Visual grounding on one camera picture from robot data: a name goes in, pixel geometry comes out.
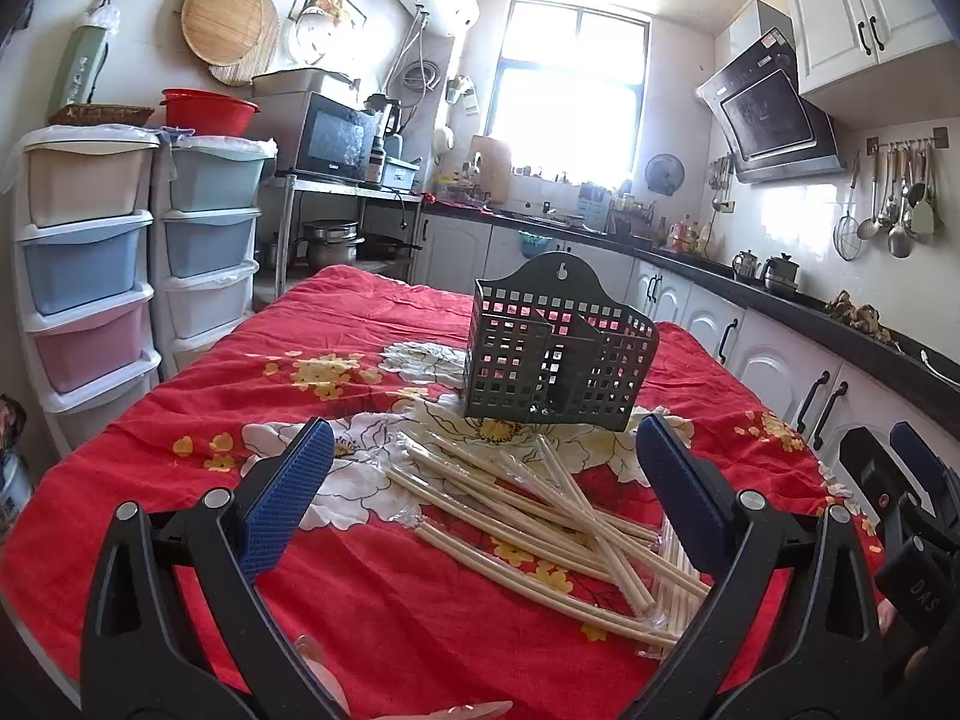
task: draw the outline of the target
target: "black countertop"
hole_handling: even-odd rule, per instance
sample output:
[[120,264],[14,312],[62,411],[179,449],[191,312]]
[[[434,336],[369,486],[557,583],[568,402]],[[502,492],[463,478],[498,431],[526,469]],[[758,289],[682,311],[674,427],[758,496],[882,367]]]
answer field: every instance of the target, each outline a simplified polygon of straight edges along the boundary
[[646,260],[651,265],[683,276],[741,308],[753,309],[760,314],[765,314],[775,322],[786,325],[791,330],[810,338],[811,341],[816,341],[820,346],[824,346],[888,386],[937,422],[950,435],[960,440],[960,389],[931,374],[919,359],[920,350],[926,349],[928,359],[936,370],[955,381],[960,380],[960,367],[956,362],[924,347],[913,338],[891,330],[904,351],[901,353],[832,319],[823,311],[824,303],[821,300],[800,293],[795,300],[777,298],[776,295],[770,295],[759,286],[733,281],[733,271],[728,266],[712,263],[700,257],[653,248],[647,245],[647,242],[637,238],[632,239],[632,242],[626,242],[601,233],[574,230],[538,223],[536,220],[515,218],[512,215],[483,213],[438,203],[425,206],[424,212],[584,242]]

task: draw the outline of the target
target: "blue storage box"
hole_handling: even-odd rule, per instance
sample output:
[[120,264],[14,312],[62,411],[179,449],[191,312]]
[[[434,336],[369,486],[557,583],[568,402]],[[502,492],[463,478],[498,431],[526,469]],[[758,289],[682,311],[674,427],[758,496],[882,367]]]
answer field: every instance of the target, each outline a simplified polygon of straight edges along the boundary
[[170,204],[178,211],[248,208],[256,199],[265,156],[227,148],[174,148]]
[[186,278],[240,265],[247,256],[253,218],[250,213],[222,212],[165,218],[171,274]]
[[37,311],[56,314],[133,289],[141,230],[100,226],[23,241]]

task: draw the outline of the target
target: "wicker basket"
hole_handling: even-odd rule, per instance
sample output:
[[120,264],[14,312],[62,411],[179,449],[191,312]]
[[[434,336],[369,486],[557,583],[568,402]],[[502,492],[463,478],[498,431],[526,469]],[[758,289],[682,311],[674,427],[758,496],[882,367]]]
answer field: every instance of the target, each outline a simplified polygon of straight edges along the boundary
[[611,300],[587,263],[549,251],[476,282],[464,415],[625,430],[658,343],[654,323]]
[[131,124],[143,127],[154,108],[136,105],[64,105],[48,119],[50,124],[69,124],[72,127],[96,127],[97,124]]

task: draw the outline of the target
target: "screw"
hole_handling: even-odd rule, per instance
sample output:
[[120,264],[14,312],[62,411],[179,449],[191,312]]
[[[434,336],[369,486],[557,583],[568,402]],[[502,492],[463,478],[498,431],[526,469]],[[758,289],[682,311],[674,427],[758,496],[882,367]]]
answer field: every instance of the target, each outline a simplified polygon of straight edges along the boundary
[[756,490],[743,490],[740,494],[740,504],[744,509],[759,512],[767,505],[767,499]]
[[133,501],[127,501],[126,503],[122,503],[117,507],[117,519],[119,519],[121,522],[126,522],[138,511],[139,507],[137,507],[136,503],[133,503]]
[[216,490],[210,490],[210,492],[203,497],[203,505],[208,509],[219,509],[229,503],[229,500],[229,490],[216,488]]
[[847,511],[845,506],[830,507],[830,516],[843,525],[846,525],[848,522],[850,522],[850,512]]

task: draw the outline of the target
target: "bamboo steamer mat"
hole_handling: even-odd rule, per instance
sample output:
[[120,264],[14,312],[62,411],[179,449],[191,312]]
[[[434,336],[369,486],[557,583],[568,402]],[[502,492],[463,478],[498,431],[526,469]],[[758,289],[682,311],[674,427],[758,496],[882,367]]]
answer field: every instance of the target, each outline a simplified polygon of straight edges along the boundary
[[261,0],[184,0],[184,40],[201,60],[235,65],[251,52],[263,28]]
[[270,63],[277,53],[277,41],[280,40],[280,17],[273,0],[261,0],[263,4],[263,28],[260,38],[242,60],[235,65],[218,67],[210,65],[210,74],[227,86],[247,86],[253,83],[253,76],[260,76],[270,70]]

